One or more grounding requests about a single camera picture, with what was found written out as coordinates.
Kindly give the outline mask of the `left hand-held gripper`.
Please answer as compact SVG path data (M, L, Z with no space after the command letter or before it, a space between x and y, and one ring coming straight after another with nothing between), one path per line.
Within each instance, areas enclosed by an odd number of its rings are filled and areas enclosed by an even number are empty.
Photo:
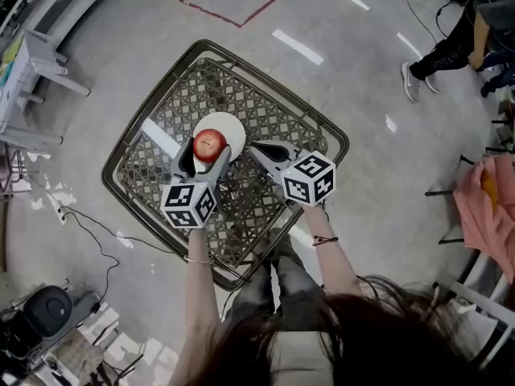
M193 140L179 148L171 164L171 182L163 188L160 210L176 229L204 228L217 211L219 176L229 167L232 149L227 145L206 173L195 174Z

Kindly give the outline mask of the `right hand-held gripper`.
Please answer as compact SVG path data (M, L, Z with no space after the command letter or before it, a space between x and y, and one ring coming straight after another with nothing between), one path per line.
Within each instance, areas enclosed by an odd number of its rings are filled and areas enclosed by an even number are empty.
M319 151L300 150L281 140L258 140L251 157L267 168L287 200L314 207L336 187L336 164Z

